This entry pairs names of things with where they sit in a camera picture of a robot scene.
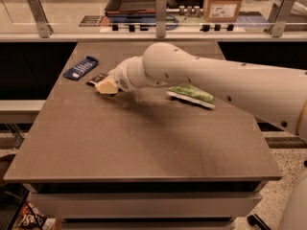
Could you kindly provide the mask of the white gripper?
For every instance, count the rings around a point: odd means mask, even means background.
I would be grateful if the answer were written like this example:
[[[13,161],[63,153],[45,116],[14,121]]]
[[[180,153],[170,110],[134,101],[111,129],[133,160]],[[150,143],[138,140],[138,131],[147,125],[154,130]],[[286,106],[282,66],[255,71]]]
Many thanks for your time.
[[[109,76],[95,84],[101,94],[117,94],[119,88],[125,92],[134,91],[141,86],[142,57],[130,57],[108,72]]]

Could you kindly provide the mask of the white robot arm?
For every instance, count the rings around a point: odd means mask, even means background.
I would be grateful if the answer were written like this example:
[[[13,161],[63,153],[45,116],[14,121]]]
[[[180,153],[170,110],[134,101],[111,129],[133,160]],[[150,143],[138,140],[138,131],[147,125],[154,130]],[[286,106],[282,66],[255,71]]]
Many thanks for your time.
[[[157,42],[123,60],[96,84],[102,94],[188,83],[260,120],[307,139],[304,70],[193,56]]]

